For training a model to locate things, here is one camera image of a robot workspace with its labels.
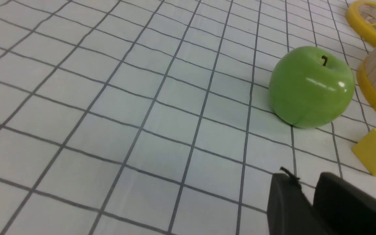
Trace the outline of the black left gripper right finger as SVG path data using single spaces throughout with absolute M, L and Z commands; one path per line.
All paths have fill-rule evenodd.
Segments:
M 333 173 L 320 174 L 313 207 L 337 235 L 376 235 L 376 198 Z

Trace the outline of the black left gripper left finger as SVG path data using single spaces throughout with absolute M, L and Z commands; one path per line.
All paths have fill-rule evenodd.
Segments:
M 330 228 L 304 195 L 299 177 L 283 166 L 280 170 L 283 173 L 271 178 L 267 207 L 270 235 L 329 235 Z

